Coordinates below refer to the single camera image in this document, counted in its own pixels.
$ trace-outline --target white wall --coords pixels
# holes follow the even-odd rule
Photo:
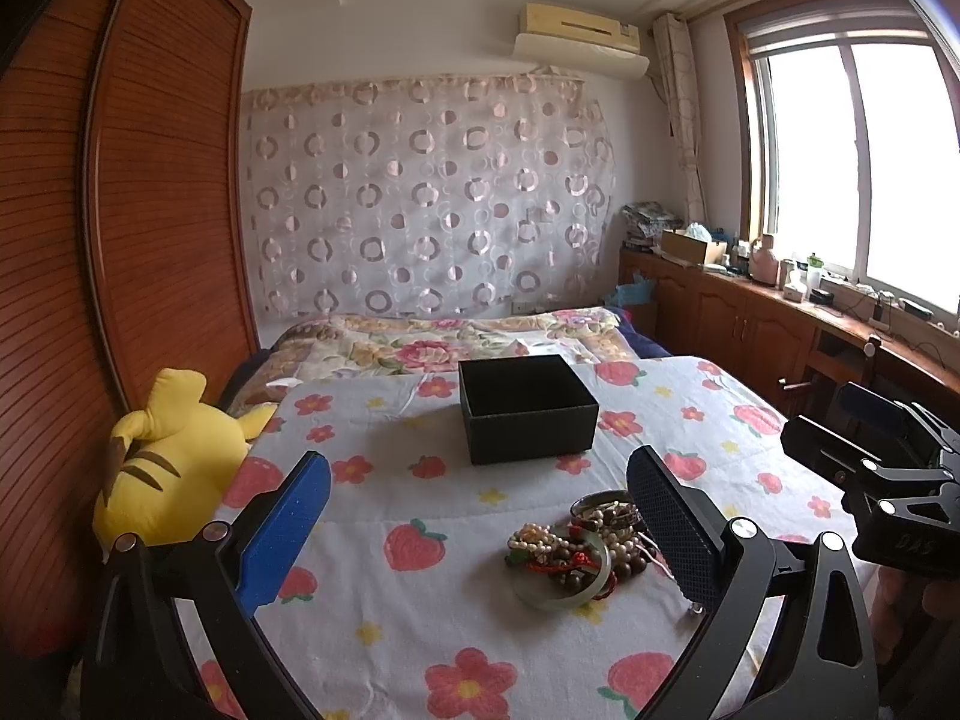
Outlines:
[[[740,226],[740,114],[727,26],[722,15],[690,25],[700,92],[700,180],[714,227]]]
[[[418,74],[514,73],[520,0],[363,0],[251,21],[244,88]],[[652,53],[653,41],[645,47]],[[656,57],[651,68],[656,69]],[[682,211],[680,172],[666,107],[649,79],[585,74],[607,120],[616,156],[616,204],[658,200]],[[616,284],[623,228],[614,217],[601,263]]]

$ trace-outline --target pikachu plush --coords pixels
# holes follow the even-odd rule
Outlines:
[[[165,368],[147,406],[110,432],[109,469],[93,509],[104,552],[137,533],[147,546],[190,541],[209,522],[255,439],[277,409],[258,406],[239,419],[200,403],[206,378]],[[134,440],[142,445],[131,458]]]

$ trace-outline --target window pane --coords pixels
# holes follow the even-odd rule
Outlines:
[[[960,148],[928,46],[854,46],[870,135],[867,276],[957,310]]]
[[[835,46],[770,57],[776,117],[776,250],[853,269],[856,126],[850,81]]]

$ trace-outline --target white tablecloth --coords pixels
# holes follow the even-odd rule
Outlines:
[[[328,507],[280,598],[256,613],[325,718],[633,717],[697,625],[677,586],[650,568],[607,600],[537,613],[512,593],[503,555],[524,522],[624,487],[642,443],[768,536],[853,539],[839,490],[782,453],[782,417],[716,365],[575,370],[600,403],[592,450],[497,466],[469,464],[456,374],[318,381],[286,396],[218,517],[275,488],[306,450],[329,459]],[[775,620],[771,601],[718,713],[742,702]],[[238,714],[195,613],[184,626],[217,706]]]

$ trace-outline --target stack of magazines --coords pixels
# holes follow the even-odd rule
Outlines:
[[[664,230],[683,227],[683,220],[666,210],[659,202],[631,203],[623,206],[620,213],[627,223],[627,236],[623,245],[629,250],[651,250],[659,245]]]

